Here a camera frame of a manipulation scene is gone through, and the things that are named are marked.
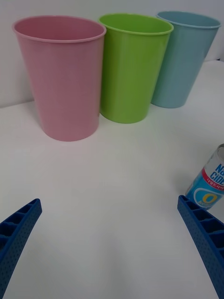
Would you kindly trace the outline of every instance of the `white table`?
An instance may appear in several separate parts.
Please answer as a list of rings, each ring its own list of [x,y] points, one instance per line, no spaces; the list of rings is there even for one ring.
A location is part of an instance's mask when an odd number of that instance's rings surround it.
[[[223,115],[218,61],[184,107],[101,116],[78,142],[47,137],[33,102],[1,109],[0,219],[43,208],[4,299],[217,299],[177,200],[224,142]],[[224,221],[224,200],[210,211]]]

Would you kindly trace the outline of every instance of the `can label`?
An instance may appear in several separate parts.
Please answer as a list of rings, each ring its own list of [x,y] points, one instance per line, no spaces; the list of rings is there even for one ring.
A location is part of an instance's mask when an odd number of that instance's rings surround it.
[[[224,162],[218,156],[219,148],[186,191],[187,198],[206,210],[224,195]]]

